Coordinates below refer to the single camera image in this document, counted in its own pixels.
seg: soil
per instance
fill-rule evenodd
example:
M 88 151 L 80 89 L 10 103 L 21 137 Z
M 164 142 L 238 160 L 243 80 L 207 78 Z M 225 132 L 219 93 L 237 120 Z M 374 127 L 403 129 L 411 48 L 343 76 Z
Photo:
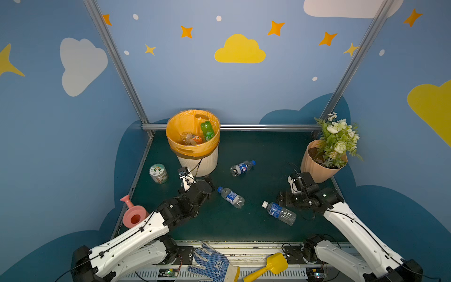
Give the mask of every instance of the soil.
M 308 154 L 310 155 L 310 157 L 312 158 L 313 161 L 315 161 L 315 163 L 322 165 L 324 163 L 324 156 L 323 154 L 320 154 L 319 156 L 316 157 L 316 154 L 318 154 L 319 148 L 317 147 L 313 147 L 308 149 Z M 334 166 L 334 167 L 328 167 L 330 169 L 337 169 L 338 167 Z

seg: yellow toy shovel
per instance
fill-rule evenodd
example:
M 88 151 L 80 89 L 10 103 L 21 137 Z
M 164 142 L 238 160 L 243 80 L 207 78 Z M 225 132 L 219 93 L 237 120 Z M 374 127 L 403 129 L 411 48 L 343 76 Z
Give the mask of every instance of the yellow toy shovel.
M 268 270 L 277 275 L 282 271 L 286 270 L 287 268 L 288 262 L 286 262 L 286 259 L 283 257 L 283 254 L 282 253 L 273 254 L 266 259 L 266 267 L 249 274 L 243 279 L 243 281 L 252 282 L 255 279 L 262 276 Z

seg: green table surface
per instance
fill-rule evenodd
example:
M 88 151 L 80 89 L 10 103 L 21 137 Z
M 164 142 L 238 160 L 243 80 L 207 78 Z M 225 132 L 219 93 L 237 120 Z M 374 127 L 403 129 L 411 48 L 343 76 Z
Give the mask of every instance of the green table surface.
M 213 191 L 200 208 L 199 215 L 185 225 L 174 229 L 176 240 L 217 241 L 302 241 L 313 234 L 326 233 L 340 242 L 347 239 L 321 214 L 314 220 L 311 211 L 293 209 L 297 214 L 293 226 L 270 216 L 262 208 L 263 201 L 274 202 L 280 190 L 290 190 L 287 178 L 293 173 L 292 162 L 299 171 L 305 149 L 312 141 L 310 133 L 301 132 L 221 132 L 218 165 L 210 174 L 216 187 L 223 186 L 240 194 L 246 200 L 242 209 L 235 208 Z M 230 167 L 245 160 L 255 160 L 252 170 L 238 177 L 230 174 Z M 162 163 L 169 179 L 156 184 L 149 175 L 150 167 Z M 177 170 L 179 160 L 171 151 L 164 131 L 157 131 L 136 185 L 132 202 L 148 211 L 157 208 L 165 199 L 178 195 L 181 180 Z M 333 187 L 330 180 L 321 186 Z M 122 226 L 120 233 L 127 228 Z

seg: yellow cloud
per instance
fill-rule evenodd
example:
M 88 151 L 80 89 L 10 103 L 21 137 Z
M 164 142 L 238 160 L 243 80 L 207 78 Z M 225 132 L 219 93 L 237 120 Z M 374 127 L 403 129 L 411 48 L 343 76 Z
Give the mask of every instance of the yellow cloud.
M 261 63 L 266 53 L 260 50 L 257 41 L 247 39 L 242 34 L 234 34 L 227 39 L 224 48 L 218 49 L 215 59 L 220 63 Z
M 414 112 L 424 120 L 449 146 L 451 146 L 451 80 L 438 87 L 422 84 L 410 91 L 407 102 Z

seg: potted plant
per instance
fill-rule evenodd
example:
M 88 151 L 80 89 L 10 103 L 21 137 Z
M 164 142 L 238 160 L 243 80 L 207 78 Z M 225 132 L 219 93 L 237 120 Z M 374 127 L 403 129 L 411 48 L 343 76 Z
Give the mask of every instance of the potted plant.
M 346 119 L 334 121 L 337 113 L 328 116 L 327 120 L 315 118 L 321 125 L 322 137 L 310 142 L 301 163 L 301 172 L 310 172 L 316 183 L 326 181 L 347 164 L 346 152 L 362 159 L 357 153 L 357 126 L 348 125 Z

